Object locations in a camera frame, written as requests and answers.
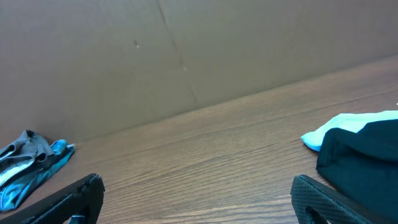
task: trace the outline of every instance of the black fabric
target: black fabric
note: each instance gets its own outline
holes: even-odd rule
[[[323,138],[317,171],[341,193],[398,222],[398,119]]]

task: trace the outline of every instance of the folded cloth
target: folded cloth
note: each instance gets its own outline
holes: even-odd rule
[[[332,118],[316,131],[304,134],[301,139],[304,144],[306,144],[310,149],[319,151],[325,133],[331,128],[341,128],[347,131],[357,133],[370,122],[386,121],[391,119],[398,119],[398,111],[383,111],[380,113],[364,114],[342,113]]]
[[[398,119],[368,123],[358,133],[325,134],[317,171],[348,198],[398,222]]]
[[[0,150],[0,187],[35,162],[44,167],[51,166],[53,162],[48,157],[53,154],[42,136],[34,131],[23,131],[18,139]]]
[[[33,164],[12,177],[0,190],[0,211],[18,208],[37,187],[61,169],[75,152],[73,145],[68,145],[65,140],[55,141],[51,148],[54,152],[52,166],[43,168],[40,164]]]

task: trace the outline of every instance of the wall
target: wall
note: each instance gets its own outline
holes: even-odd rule
[[[398,53],[398,2],[0,1],[0,144],[112,133]]]

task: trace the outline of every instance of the wood grain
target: wood grain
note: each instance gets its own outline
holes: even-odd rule
[[[21,208],[95,172],[106,187],[98,223],[297,223],[294,176],[325,183],[300,136],[397,100],[391,57],[127,129],[79,143]]]

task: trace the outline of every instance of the cloth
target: cloth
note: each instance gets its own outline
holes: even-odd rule
[[[357,133],[370,122],[386,121],[391,119],[398,119],[398,111],[383,111],[380,113],[364,114],[342,113],[332,118],[316,131],[304,134],[301,139],[304,144],[306,144],[310,149],[319,151],[325,133],[332,128],[341,128],[347,131]]]
[[[35,162],[43,167],[51,166],[53,162],[48,158],[53,154],[42,136],[34,131],[23,131],[18,139],[0,150],[0,187]]]
[[[0,190],[0,211],[18,208],[37,187],[61,169],[75,152],[73,145],[68,145],[65,140],[55,141],[51,148],[54,152],[52,166],[44,168],[40,164],[33,164],[14,176]]]
[[[398,222],[398,119],[368,123],[358,133],[325,134],[317,171],[341,193]]]

